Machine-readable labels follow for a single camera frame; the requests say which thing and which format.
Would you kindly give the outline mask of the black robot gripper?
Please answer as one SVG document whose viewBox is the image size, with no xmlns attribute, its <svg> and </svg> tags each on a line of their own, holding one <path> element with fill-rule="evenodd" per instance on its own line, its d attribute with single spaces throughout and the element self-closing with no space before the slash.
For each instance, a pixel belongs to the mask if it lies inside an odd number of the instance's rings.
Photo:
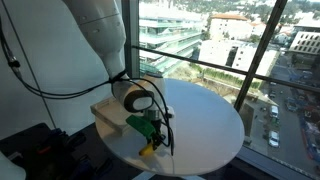
<svg viewBox="0 0 320 180">
<path fill-rule="evenodd" d="M 144 118 L 151 123 L 151 125 L 154 127 L 157 137 L 160 139 L 160 142 L 166 146 L 169 147 L 171 145 L 171 139 L 167 138 L 165 135 L 161 133 L 161 124 L 163 120 L 163 116 L 159 110 L 146 110 L 144 112 Z M 151 140 L 152 143 L 152 149 L 156 150 L 159 147 L 159 141 L 158 140 Z"/>
</svg>

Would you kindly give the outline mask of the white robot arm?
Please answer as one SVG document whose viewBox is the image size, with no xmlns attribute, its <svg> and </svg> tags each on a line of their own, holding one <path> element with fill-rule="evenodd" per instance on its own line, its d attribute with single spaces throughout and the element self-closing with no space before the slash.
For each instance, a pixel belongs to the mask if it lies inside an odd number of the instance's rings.
<svg viewBox="0 0 320 180">
<path fill-rule="evenodd" d="M 171 148 L 173 131 L 164 99 L 162 75 L 148 72 L 141 78 L 127 75 L 120 51 L 126 41 L 125 27 L 115 0 L 62 0 L 90 47 L 100 57 L 109 76 L 113 97 L 129 113 L 126 123 L 141 133 L 151 149 Z"/>
</svg>

